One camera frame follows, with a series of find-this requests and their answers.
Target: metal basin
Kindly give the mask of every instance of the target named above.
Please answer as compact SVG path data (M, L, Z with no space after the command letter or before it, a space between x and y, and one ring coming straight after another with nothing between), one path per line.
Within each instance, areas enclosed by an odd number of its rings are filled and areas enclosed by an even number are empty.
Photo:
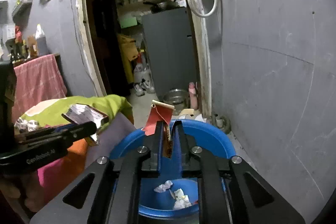
M170 90L163 97L163 102L175 106L173 115L179 115L183 109L189 107L189 92L182 89Z

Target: gray cabinet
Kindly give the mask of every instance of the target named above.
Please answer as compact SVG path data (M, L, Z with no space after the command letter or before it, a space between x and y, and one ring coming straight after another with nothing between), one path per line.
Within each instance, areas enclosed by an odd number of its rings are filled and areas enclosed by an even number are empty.
M196 52L186 8L142 17L147 56L160 100L171 89L196 82Z

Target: silver bolt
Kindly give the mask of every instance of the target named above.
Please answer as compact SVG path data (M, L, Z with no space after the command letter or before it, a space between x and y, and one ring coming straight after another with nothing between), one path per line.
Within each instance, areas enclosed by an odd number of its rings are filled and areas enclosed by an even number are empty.
M242 162L241 157L238 157L238 156L233 156L231 160L234 164L239 164Z
M105 164L105 163L107 163L108 159L109 159L108 157L100 157L100 158L97 159L97 163L98 164Z
M139 146L137 151L138 151L139 153L146 153L147 150L148 150L147 147L145 147L145 146Z
M192 149L191 149L192 152L194 152L195 154L198 154L198 153L201 153L203 151L203 149L199 146L194 146Z

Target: blue bucket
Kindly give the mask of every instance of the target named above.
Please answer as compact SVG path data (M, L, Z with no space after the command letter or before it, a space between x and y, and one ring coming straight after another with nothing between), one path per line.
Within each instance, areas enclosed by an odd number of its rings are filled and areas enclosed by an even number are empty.
M197 145L211 151L215 156L230 158L236 154L235 149L229 138L218 128L194 120L182 120L184 132L195 138ZM138 129L124 138L111 152L110 159L117 159L124 156L128 151L136 149L142 145L144 131ZM174 139L172 158L162 157L160 176L155 179L142 179L140 189L139 214L155 219L175 219L188 217L198 213L197 204L191 207L173 210L174 199L170 196L169 191L164 193L154 192L154 188L166 180L171 180L173 185L172 191L181 188L184 194L188 195L189 201L193 204L198 199L197 179L181 178L181 151L175 145Z

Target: crumpled tissue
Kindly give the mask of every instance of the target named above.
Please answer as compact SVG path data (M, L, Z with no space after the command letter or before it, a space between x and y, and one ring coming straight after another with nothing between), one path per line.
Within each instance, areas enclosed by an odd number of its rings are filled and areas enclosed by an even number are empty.
M19 119L16 120L15 124L14 124L15 128L18 128L19 130L28 130L29 132L37 130L40 128L40 124L38 121L35 120L24 120L21 117Z
M173 183L170 180L167 180L164 184L161 184L158 187L156 187L154 189L154 192L163 193L166 190L168 190L172 185L173 185Z
M176 202L174 204L173 210L180 210L192 206L189 202L188 195L185 195L182 189L177 189L174 191Z

